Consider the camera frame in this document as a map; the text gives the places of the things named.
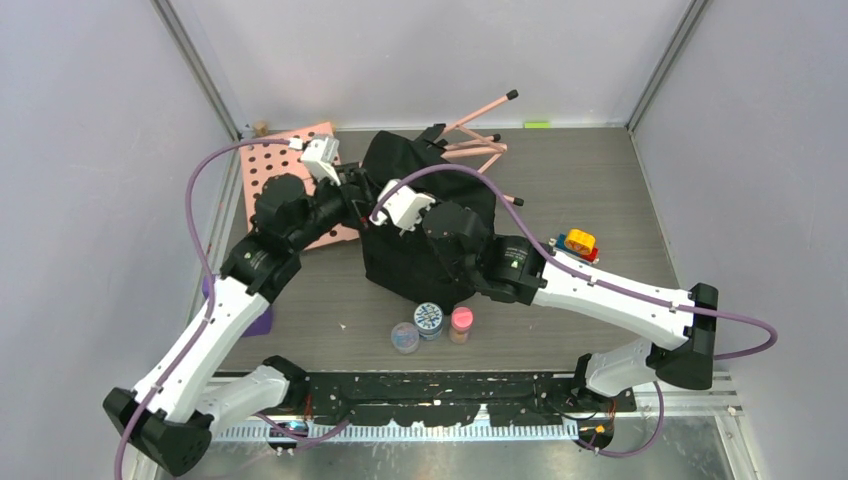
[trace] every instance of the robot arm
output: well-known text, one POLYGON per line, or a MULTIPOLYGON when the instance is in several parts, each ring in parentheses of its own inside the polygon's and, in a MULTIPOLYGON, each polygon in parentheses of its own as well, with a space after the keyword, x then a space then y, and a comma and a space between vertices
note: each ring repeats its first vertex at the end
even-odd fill
MULTIPOLYGON (((212 438, 233 423, 274 406, 300 405, 308 394, 306 372, 280 357, 267 359, 253 373, 211 392, 204 388, 250 323, 277 298, 300 270, 299 253, 337 224, 364 230, 376 204, 374 184, 358 166, 329 167, 327 149, 307 150, 304 163, 320 178, 312 197, 301 179, 269 180, 256 202, 253 230, 230 251, 214 288, 218 305, 199 341, 165 385, 155 382, 204 320, 199 313, 177 343, 132 390, 113 389, 103 406, 123 432, 142 396, 158 387, 142 412, 130 442, 173 475, 182 475, 202 457, 212 438)), ((394 183, 389 182, 383 193, 394 183)), ((699 318, 632 300, 600 286, 606 280, 661 297, 674 306, 716 307, 717 293, 698 285, 690 292, 661 289, 618 277, 572 260, 587 283, 546 264, 530 242, 495 235, 472 210, 404 187, 385 204, 376 224, 391 221, 401 233, 421 228, 444 270, 460 285, 499 302, 565 308, 634 331, 643 338, 605 354, 580 358, 572 393, 579 402, 599 403, 621 390, 660 378, 682 388, 706 389, 712 380, 715 319, 699 318)))
POLYGON ((163 369, 204 321, 201 311, 163 359, 132 390, 114 388, 103 402, 123 432, 142 398, 158 387, 136 424, 130 443, 169 473, 180 476, 200 460, 217 434, 244 418, 276 406, 301 405, 308 394, 306 372, 270 357, 251 374, 211 392, 204 389, 247 327, 277 298, 300 270, 299 253, 337 224, 364 228, 373 205, 364 173, 340 169, 345 180, 324 178, 312 197, 292 175, 269 180, 256 202, 253 230, 230 251, 214 288, 218 304, 197 343, 164 385, 163 369))
MULTIPOLYGON (((391 218, 404 218, 403 198, 394 197, 391 218)), ((607 353, 580 358, 573 393, 609 398, 635 385, 662 379, 672 385, 705 390, 712 383, 714 317, 677 310, 681 305, 715 309, 718 292, 704 284, 692 290, 659 288, 585 265, 564 252, 548 248, 555 260, 581 270, 581 280, 560 270, 520 236, 492 235, 475 212, 455 203, 416 209, 443 266, 457 281, 470 283, 498 302, 519 302, 583 313, 639 334, 642 338, 607 353), (599 280, 670 302, 653 305, 596 285, 599 280)))

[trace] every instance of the purple cable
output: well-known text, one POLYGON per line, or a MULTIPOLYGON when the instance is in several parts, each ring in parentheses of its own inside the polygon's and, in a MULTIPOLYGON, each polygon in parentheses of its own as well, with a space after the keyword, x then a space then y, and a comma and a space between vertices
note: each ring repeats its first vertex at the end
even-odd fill
POLYGON ((269 144, 278 144, 278 145, 288 145, 288 140, 271 140, 271 139, 261 139, 261 140, 245 140, 233 145, 228 145, 226 147, 220 148, 214 152, 212 152, 208 157, 206 157, 200 164, 194 169, 191 176, 188 179, 188 186, 186 187, 185 194, 185 209, 186 209, 186 222, 188 223, 188 233, 191 236, 191 243, 194 245, 194 251, 197 253, 198 258, 200 258, 200 265, 203 267, 203 273, 206 276, 206 281, 209 284, 209 297, 206 301, 206 313, 203 316, 203 322, 201 322, 200 326, 197 327, 194 334, 191 338, 186 342, 185 346, 183 346, 182 350, 174 357, 174 361, 168 365, 165 370, 162 372, 162 375, 156 380, 156 384, 151 387, 150 391, 147 392, 144 399, 141 403, 138 404, 135 411, 133 412, 130 420, 127 422, 126 427, 124 428, 124 433, 121 434, 121 441, 118 443, 118 450, 115 453, 115 463, 113 465, 113 471, 115 475, 115 480, 123 479, 122 467, 124 463, 124 453, 127 449, 127 444, 129 443, 130 435, 133 430, 135 430, 135 426, 138 423, 139 418, 141 418, 141 414, 144 410, 147 409, 147 406, 150 405, 150 402, 153 401, 153 397, 156 396, 156 393, 159 389, 164 386, 165 382, 168 380, 168 377, 171 376, 171 373, 176 370, 177 366, 180 362, 188 355, 188 352, 191 351, 191 348, 197 343, 197 340, 200 338, 200 335, 203 334, 203 331, 206 330, 206 326, 209 324, 209 320, 212 318, 212 312, 215 309, 215 276, 212 273, 212 267, 209 265, 209 260, 206 258, 206 252, 203 249, 203 246, 200 244, 200 235, 197 233, 197 226, 194 224, 194 213, 191 209, 191 196, 194 192, 194 184, 197 182, 197 177, 200 175, 200 172, 209 165, 212 160, 215 160, 219 156, 231 152, 233 150, 239 149, 241 147, 247 145, 259 145, 263 143, 269 144))
POLYGON ((285 428, 277 425, 277 422, 271 420, 264 413, 257 413, 255 415, 255 417, 262 420, 263 422, 267 423, 268 425, 270 425, 271 428, 274 429, 275 431, 277 431, 277 432, 283 434, 284 436, 298 442, 297 449, 299 451, 309 450, 310 448, 314 448, 314 447, 318 446, 318 444, 323 442, 324 440, 333 438, 336 435, 342 433, 342 430, 344 430, 345 428, 347 428, 348 425, 350 425, 349 420, 342 420, 341 422, 339 422, 338 425, 333 427, 329 432, 325 433, 324 435, 321 435, 320 437, 303 438, 303 437, 298 436, 297 434, 294 434, 294 433, 286 430, 285 428))
MULTIPOLYGON (((629 452, 608 452, 606 450, 598 450, 598 455, 609 458, 627 458, 632 457, 634 455, 638 455, 654 445, 654 442, 656 442, 657 438, 660 436, 660 430, 662 430, 662 425, 665 421, 665 400, 662 396, 662 390, 660 390, 660 384, 658 382, 654 382, 654 388, 657 389, 657 399, 660 402, 660 411, 657 415, 657 428, 654 430, 654 434, 651 435, 651 438, 649 438, 644 445, 637 448, 636 450, 631 450, 629 452)), ((592 438, 589 440, 589 443, 586 443, 579 438, 577 439, 577 443, 579 443, 581 447, 586 448, 588 450, 595 450, 596 447, 592 445, 594 441, 595 434, 592 434, 592 438)))
MULTIPOLYGON (((527 240, 530 242, 530 244, 533 245, 533 248, 537 252, 539 252, 539 255, 542 256, 542 258, 544 258, 548 263, 552 264, 553 266, 562 270, 563 272, 566 272, 570 275, 573 275, 573 276, 575 276, 575 277, 577 277, 581 280, 586 280, 586 281, 591 280, 590 275, 585 274, 585 273, 583 273, 579 270, 575 270, 573 268, 568 267, 567 265, 565 265, 562 262, 555 259, 551 254, 549 254, 544 249, 544 247, 542 247, 542 245, 539 243, 539 241, 536 240, 536 237, 533 236, 533 232, 530 231, 530 228, 527 226, 527 224, 524 223, 524 220, 521 219, 521 217, 518 215, 518 212, 516 212, 515 208, 513 208, 512 203, 509 200, 506 199, 503 192, 500 191, 500 189, 497 187, 497 185, 495 185, 495 183, 492 182, 492 180, 490 180, 485 175, 479 173, 477 170, 474 170, 473 168, 470 168, 470 167, 466 167, 464 165, 457 165, 457 164, 451 164, 451 163, 442 164, 442 165, 433 165, 433 166, 430 166, 430 167, 422 168, 421 170, 418 170, 416 172, 413 172, 413 173, 407 175, 400 182, 398 182, 394 187, 389 189, 389 191, 386 192, 386 194, 383 195, 380 198, 380 200, 377 202, 377 205, 374 207, 374 210, 371 212, 371 219, 377 220, 377 214, 383 208, 383 205, 386 203, 386 200, 391 198, 391 196, 394 195, 395 193, 397 193, 398 190, 400 190, 401 188, 403 188, 406 185, 409 185, 410 183, 414 182, 415 180, 418 180, 421 177, 431 175, 431 174, 436 173, 436 172, 465 173, 466 175, 471 175, 472 177, 474 177, 477 180, 479 180, 480 182, 482 182, 484 185, 486 185, 489 188, 489 190, 492 191, 492 193, 495 194, 495 196, 498 197, 498 199, 503 204, 504 208, 506 208, 506 211, 509 214, 509 216, 512 217, 512 220, 518 226, 518 229, 521 230, 521 232, 524 234, 524 236, 527 238, 527 240)), ((669 309, 674 307, 674 305, 672 305, 672 303, 669 302, 669 301, 662 300, 662 299, 659 299, 659 298, 655 298, 655 297, 652 297, 650 295, 645 295, 643 293, 635 292, 635 291, 630 290, 628 288, 624 288, 622 286, 615 285, 613 283, 610 283, 610 282, 607 282, 607 281, 604 281, 604 280, 597 280, 595 282, 595 284, 599 285, 601 287, 607 288, 609 290, 612 290, 614 292, 620 293, 622 295, 626 295, 628 297, 635 298, 637 300, 642 300, 643 302, 651 303, 653 305, 658 305, 658 306, 669 308, 669 309)), ((711 316, 711 317, 724 318, 726 320, 732 320, 732 321, 744 323, 744 324, 747 324, 747 325, 753 325, 755 327, 762 328, 763 330, 765 330, 769 333, 768 340, 766 340, 762 344, 757 345, 757 346, 752 347, 752 348, 745 349, 745 350, 739 350, 737 352, 728 352, 728 353, 722 353, 722 354, 719 354, 719 355, 715 355, 713 358, 716 359, 716 360, 729 360, 729 359, 732 359, 732 358, 740 358, 740 357, 745 357, 745 356, 748 356, 748 355, 753 355, 755 353, 759 353, 759 352, 762 352, 764 350, 767 350, 767 349, 771 348, 775 343, 777 343, 777 330, 774 327, 772 327, 771 325, 769 325, 768 323, 766 323, 762 320, 758 320, 756 318, 748 317, 748 316, 745 316, 745 315, 739 315, 739 314, 736 314, 736 313, 723 312, 723 311, 720 311, 720 310, 712 310, 712 309, 709 309, 709 308, 690 307, 690 306, 686 306, 686 305, 679 305, 679 306, 677 306, 677 309, 680 310, 680 311, 683 311, 683 312, 689 312, 689 313, 693 313, 693 314, 697 314, 697 315, 708 315, 708 316, 711 316)), ((654 382, 654 386, 657 388, 657 395, 658 395, 659 402, 660 402, 660 412, 659 412, 659 417, 658 417, 658 420, 657 420, 657 429, 654 432, 654 434, 651 436, 650 440, 648 440, 648 442, 644 446, 642 446, 641 448, 636 449, 632 452, 604 452, 604 451, 599 451, 600 454, 607 456, 607 457, 626 458, 626 457, 630 457, 630 456, 636 455, 638 453, 644 452, 651 445, 654 444, 654 442, 657 439, 657 436, 659 435, 660 430, 662 429, 663 421, 664 421, 664 418, 665 418, 665 403, 664 403, 664 400, 663 400, 662 390, 660 389, 659 383, 654 382)), ((593 448, 591 445, 586 444, 582 440, 580 442, 584 447, 593 448)))

